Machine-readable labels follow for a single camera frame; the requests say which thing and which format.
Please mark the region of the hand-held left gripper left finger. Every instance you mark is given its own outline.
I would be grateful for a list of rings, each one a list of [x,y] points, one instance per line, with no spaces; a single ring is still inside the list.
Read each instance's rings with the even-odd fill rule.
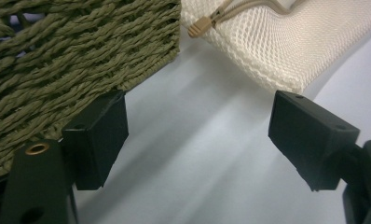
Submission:
[[[128,136],[124,91],[98,96],[65,125],[63,142],[74,158],[79,190],[104,185]]]

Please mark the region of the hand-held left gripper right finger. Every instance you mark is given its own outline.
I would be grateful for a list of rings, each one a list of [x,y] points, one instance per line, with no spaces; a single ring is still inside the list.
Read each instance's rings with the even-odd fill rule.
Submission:
[[[335,189],[343,152],[360,130],[308,98],[277,91],[268,137],[312,190]]]

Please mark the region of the green woven basket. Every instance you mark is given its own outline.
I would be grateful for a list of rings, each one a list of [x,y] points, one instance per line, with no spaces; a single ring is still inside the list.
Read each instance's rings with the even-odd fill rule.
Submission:
[[[99,95],[129,91],[179,51],[181,0],[0,0],[0,176]]]

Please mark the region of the cream mesh laundry bag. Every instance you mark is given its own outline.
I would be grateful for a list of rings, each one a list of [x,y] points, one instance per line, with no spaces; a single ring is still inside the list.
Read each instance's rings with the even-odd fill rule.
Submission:
[[[181,23],[261,87],[300,93],[371,32],[371,0],[181,0]]]

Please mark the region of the white table board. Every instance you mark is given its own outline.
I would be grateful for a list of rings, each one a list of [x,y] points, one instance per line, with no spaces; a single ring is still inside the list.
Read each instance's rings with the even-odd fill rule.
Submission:
[[[273,94],[183,35],[176,60],[126,96],[129,138],[81,224],[345,224],[268,138]]]

